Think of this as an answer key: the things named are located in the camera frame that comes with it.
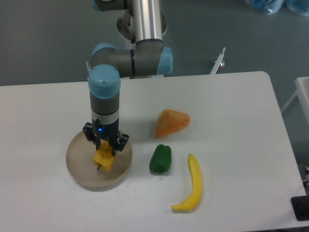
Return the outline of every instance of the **wooden plate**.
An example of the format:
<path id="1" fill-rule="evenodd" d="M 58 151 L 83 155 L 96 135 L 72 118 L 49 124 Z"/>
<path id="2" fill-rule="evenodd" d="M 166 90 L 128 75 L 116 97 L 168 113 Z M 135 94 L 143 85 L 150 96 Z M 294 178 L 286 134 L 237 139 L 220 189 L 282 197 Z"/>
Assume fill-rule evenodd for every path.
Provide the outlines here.
<path id="1" fill-rule="evenodd" d="M 71 141 L 66 156 L 67 168 L 73 178 L 91 191 L 105 191 L 115 187 L 125 177 L 132 160 L 132 148 L 128 141 L 122 152 L 117 152 L 110 171 L 97 170 L 93 163 L 96 146 L 79 132 Z"/>

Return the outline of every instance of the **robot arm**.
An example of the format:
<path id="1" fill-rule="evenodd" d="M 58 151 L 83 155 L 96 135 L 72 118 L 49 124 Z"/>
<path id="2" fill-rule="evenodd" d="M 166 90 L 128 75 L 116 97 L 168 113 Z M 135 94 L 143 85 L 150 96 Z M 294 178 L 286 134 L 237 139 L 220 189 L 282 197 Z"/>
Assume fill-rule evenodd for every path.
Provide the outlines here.
<path id="1" fill-rule="evenodd" d="M 97 150 L 101 139 L 108 141 L 115 155 L 129 139 L 118 129 L 120 77 L 168 74 L 172 71 L 172 51 L 163 45 L 159 0 L 93 0 L 92 3 L 100 10 L 133 8 L 134 14 L 136 49 L 117 50 L 108 43 L 97 45 L 92 52 L 88 78 L 92 123 L 86 123 L 83 131 Z"/>

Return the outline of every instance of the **toy banana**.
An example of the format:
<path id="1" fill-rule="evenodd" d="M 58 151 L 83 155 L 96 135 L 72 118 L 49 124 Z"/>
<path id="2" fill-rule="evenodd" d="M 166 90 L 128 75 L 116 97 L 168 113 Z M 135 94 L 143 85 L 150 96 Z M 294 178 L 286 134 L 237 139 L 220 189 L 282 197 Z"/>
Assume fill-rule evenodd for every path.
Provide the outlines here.
<path id="1" fill-rule="evenodd" d="M 199 164 L 194 155 L 189 154 L 188 165 L 192 178 L 192 192 L 190 196 L 184 200 L 181 204 L 172 205 L 172 209 L 175 211 L 190 211 L 194 209 L 202 196 L 203 182 L 202 174 L 199 168 Z"/>

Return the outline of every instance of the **blue joint cap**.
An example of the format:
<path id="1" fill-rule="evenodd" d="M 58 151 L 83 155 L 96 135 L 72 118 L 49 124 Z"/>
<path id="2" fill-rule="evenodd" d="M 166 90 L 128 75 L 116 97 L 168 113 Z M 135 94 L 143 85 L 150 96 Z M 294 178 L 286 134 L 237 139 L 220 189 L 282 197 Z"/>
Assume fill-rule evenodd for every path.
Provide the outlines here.
<path id="1" fill-rule="evenodd" d="M 92 4 L 93 9 L 95 9 L 96 11 L 102 11 L 96 4 L 95 0 L 91 0 L 91 4 Z"/>
<path id="2" fill-rule="evenodd" d="M 98 51 L 98 50 L 101 50 L 101 49 L 104 49 L 104 48 L 112 48 L 112 49 L 115 49 L 117 50 L 117 48 L 110 44 L 110 43 L 99 43 L 97 46 L 95 46 L 95 48 L 92 50 L 92 55 L 91 55 L 91 58 L 93 57 L 93 55 Z"/>
<path id="3" fill-rule="evenodd" d="M 170 47 L 163 47 L 161 58 L 155 75 L 169 74 L 173 70 L 173 54 Z"/>
<path id="4" fill-rule="evenodd" d="M 90 92 L 100 99 L 111 99 L 120 91 L 120 75 L 115 67 L 99 64 L 89 74 Z"/>

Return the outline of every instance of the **green bell pepper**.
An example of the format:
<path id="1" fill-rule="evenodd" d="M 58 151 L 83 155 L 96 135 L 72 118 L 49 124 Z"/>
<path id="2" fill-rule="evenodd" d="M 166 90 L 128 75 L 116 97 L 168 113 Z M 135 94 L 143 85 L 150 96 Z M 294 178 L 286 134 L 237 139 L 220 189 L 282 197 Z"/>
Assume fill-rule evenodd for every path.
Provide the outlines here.
<path id="1" fill-rule="evenodd" d="M 149 169 L 153 173 L 166 173 L 172 163 L 172 150 L 169 146 L 160 144 L 156 147 L 149 163 Z"/>

